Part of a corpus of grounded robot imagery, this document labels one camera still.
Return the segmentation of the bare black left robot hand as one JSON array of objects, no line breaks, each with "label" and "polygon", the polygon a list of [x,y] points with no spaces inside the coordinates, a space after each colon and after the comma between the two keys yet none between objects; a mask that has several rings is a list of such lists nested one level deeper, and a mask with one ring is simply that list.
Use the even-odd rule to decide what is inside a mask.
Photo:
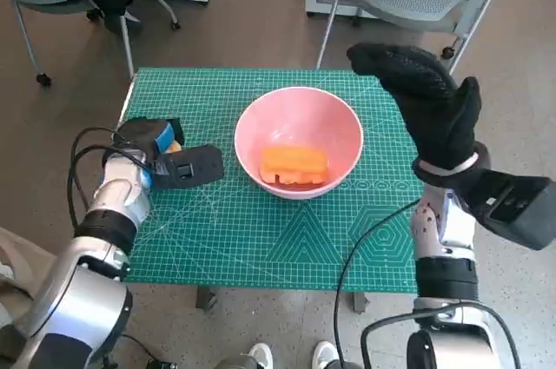
[{"label": "bare black left robot hand", "polygon": [[181,150],[185,138],[178,118],[135,117],[120,125],[113,142],[119,148],[137,148],[147,157],[156,158],[159,154]]}]

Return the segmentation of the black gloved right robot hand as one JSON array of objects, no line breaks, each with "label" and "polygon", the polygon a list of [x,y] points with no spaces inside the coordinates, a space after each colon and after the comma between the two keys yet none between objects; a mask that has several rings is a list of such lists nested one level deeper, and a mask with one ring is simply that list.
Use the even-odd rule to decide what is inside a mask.
[{"label": "black gloved right robot hand", "polygon": [[423,161],[451,170],[472,156],[481,110],[476,77],[457,84],[435,55],[414,46],[357,43],[347,58],[355,74],[376,77],[393,97]]}]

